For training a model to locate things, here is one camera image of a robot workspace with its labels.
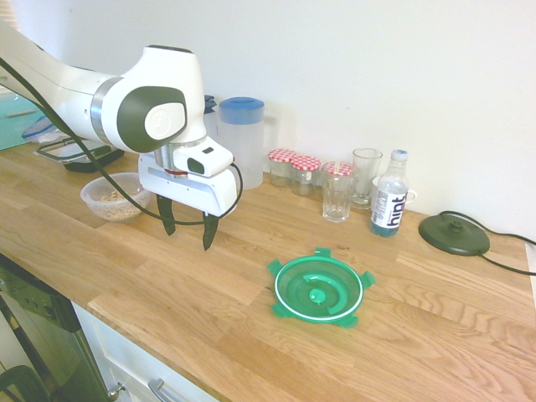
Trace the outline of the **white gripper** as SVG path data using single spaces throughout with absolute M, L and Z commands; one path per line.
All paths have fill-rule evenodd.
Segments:
M 221 173 L 206 178 L 194 173 L 173 175 L 159 167 L 152 154 L 142 154 L 138 159 L 141 185 L 157 194 L 157 208 L 168 236 L 176 231 L 173 201 L 204 212 L 203 247 L 208 250 L 217 233 L 219 218 L 234 210 L 237 201 L 237 184 L 234 174 L 227 167 Z

